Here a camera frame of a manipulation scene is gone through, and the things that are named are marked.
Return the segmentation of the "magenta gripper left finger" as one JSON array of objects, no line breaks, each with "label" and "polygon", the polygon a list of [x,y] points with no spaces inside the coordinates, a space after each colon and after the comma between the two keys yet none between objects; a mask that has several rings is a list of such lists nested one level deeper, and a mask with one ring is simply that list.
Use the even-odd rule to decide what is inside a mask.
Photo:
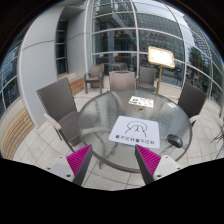
[{"label": "magenta gripper left finger", "polygon": [[46,170],[65,180],[81,186],[92,157],[92,146],[87,145],[69,156],[59,156]]}]

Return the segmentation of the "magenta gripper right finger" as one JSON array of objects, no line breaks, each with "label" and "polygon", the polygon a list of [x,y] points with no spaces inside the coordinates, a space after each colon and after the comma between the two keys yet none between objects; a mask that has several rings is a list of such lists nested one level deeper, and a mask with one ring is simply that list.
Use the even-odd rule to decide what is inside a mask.
[{"label": "magenta gripper right finger", "polygon": [[170,156],[160,156],[140,145],[135,146],[135,156],[145,184],[150,184],[181,169]]}]

